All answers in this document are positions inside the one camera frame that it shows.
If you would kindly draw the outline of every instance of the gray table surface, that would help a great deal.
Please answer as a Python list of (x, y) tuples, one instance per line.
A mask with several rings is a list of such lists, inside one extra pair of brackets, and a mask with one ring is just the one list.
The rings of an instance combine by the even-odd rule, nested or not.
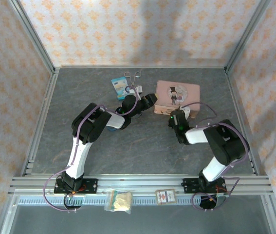
[[(238, 128), (239, 122), (223, 69), (124, 69), (61, 68), (48, 110), (32, 173), (55, 173), (69, 160), (73, 135), (71, 123), (89, 103), (104, 104), (111, 110), (120, 106), (111, 79), (125, 71), (140, 71), (137, 85), (143, 95), (154, 93), (158, 80), (198, 84), (201, 101), (218, 113), (216, 120), (228, 118)], [(125, 130), (103, 131), (90, 148), (85, 174), (189, 174), (197, 175), (213, 157), (207, 143), (181, 145), (168, 127), (169, 116), (158, 115), (153, 108), (133, 119)], [(212, 116), (201, 107), (195, 120)], [(252, 174), (247, 160), (228, 174)]]

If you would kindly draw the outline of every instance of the red wire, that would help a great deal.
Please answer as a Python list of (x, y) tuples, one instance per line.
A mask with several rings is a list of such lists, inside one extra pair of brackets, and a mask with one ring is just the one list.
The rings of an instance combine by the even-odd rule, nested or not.
[(83, 185), (83, 186), (81, 187), (81, 189), (79, 189), (78, 191), (81, 192), (81, 191), (84, 191), (84, 190), (86, 190), (86, 185)]
[(225, 191), (225, 192), (227, 193), (227, 190), (224, 189), (224, 188), (218, 188), (218, 189), (220, 189), (220, 190), (222, 190), (222, 191)]

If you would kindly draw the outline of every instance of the small package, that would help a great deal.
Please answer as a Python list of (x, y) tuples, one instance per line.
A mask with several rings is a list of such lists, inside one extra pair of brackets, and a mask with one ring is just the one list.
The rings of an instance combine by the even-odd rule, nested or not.
[(157, 190), (155, 193), (158, 205), (177, 202), (174, 189)]
[(125, 211), (131, 213), (132, 193), (111, 189), (105, 203), (105, 211)]
[(120, 77), (116, 79), (112, 79), (112, 84), (114, 86), (114, 89), (117, 93), (117, 99), (123, 100), (125, 99), (125, 96), (127, 96), (129, 93), (126, 91), (126, 87), (128, 86), (127, 80), (125, 77)]
[[(156, 114), (170, 115), (181, 106), (201, 101), (200, 86), (197, 84), (159, 80), (156, 93), (158, 95), (154, 105)], [(200, 111), (200, 105), (194, 104), (190, 108), (190, 117), (195, 118)]]

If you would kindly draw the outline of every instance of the pink tin box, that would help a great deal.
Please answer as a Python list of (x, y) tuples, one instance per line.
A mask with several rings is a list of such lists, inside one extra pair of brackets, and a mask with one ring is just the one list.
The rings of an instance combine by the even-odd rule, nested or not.
[[(180, 106), (201, 100), (200, 86), (197, 84), (159, 80), (156, 93), (158, 99), (154, 105), (154, 112), (163, 115), (170, 115), (172, 111)], [(190, 117), (195, 118), (200, 110), (200, 105), (194, 104), (190, 108)]]

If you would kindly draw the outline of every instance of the glass panel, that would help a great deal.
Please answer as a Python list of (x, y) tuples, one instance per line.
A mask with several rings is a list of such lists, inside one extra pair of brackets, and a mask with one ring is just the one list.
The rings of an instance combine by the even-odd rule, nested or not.
[(270, 233), (260, 196), (233, 196), (212, 212), (192, 206), (134, 206), (131, 214), (85, 206), (77, 213), (18, 206), (12, 234), (245, 234)]

